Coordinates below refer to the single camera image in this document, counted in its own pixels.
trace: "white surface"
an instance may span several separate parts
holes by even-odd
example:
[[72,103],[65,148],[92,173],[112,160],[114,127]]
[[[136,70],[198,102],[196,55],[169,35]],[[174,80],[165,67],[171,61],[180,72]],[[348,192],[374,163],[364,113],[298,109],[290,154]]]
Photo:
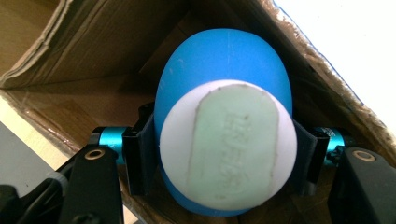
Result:
[[175,187],[220,210],[251,208],[277,193],[290,176],[296,148],[283,105],[237,80],[209,82],[185,94],[166,117],[160,139],[163,168]]
[[275,0],[396,134],[396,17],[390,0]]

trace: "cardboard flap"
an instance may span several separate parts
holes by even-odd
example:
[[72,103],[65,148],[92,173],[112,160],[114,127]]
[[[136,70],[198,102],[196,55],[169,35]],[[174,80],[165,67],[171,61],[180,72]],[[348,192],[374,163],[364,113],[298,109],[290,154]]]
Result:
[[0,88],[136,72],[187,9],[181,0],[63,0],[33,46],[0,77]]
[[35,50],[57,6],[50,0],[0,2],[0,75]]

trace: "cardboard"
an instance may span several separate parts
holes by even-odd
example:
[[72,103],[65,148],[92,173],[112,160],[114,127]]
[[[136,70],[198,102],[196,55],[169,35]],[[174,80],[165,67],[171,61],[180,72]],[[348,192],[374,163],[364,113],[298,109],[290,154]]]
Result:
[[[20,2],[21,10],[30,1]],[[38,17],[41,11],[32,13]],[[45,15],[47,25],[35,31],[10,36],[0,26],[1,38],[30,36],[26,45],[32,44],[21,48],[27,50],[24,55],[1,62],[0,94],[67,155],[85,146],[97,126],[134,125],[137,108],[154,100],[163,67],[183,40],[205,29],[230,27],[261,36],[278,52],[290,76],[296,120],[345,128],[396,164],[394,137],[272,1],[61,0]],[[0,21],[16,21],[16,15],[3,16],[7,19]],[[19,45],[2,49],[2,60]],[[330,223],[326,201],[331,168],[323,170],[314,197],[299,197],[286,185],[262,206],[227,218],[184,210],[158,174],[149,196],[131,197],[123,172],[124,203],[147,223]]]
[[47,26],[57,3],[4,0],[0,3],[0,74],[8,71]]

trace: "blue cylindrical joint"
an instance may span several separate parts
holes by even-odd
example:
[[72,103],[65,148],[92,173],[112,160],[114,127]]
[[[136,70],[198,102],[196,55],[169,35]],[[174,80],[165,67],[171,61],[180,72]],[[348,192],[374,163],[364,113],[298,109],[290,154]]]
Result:
[[105,127],[100,135],[99,146],[105,146],[117,152],[117,164],[125,164],[122,154],[122,135],[126,127]]
[[[330,137],[329,145],[327,145],[326,154],[335,151],[337,147],[344,147],[346,145],[343,135],[335,128],[315,128],[315,131],[326,133]],[[334,164],[325,158],[325,165],[334,166]]]

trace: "blue ball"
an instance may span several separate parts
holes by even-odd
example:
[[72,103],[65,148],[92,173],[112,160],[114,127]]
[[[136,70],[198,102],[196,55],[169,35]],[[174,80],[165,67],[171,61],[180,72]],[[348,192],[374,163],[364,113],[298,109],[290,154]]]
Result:
[[[182,96],[197,86],[222,79],[241,80],[263,88],[275,96],[291,115],[289,79],[271,46],[251,33],[233,29],[207,30],[184,41],[163,70],[154,109],[157,141],[166,116]],[[172,185],[160,167],[169,191],[186,209],[222,217],[246,211],[219,211],[190,201]]]

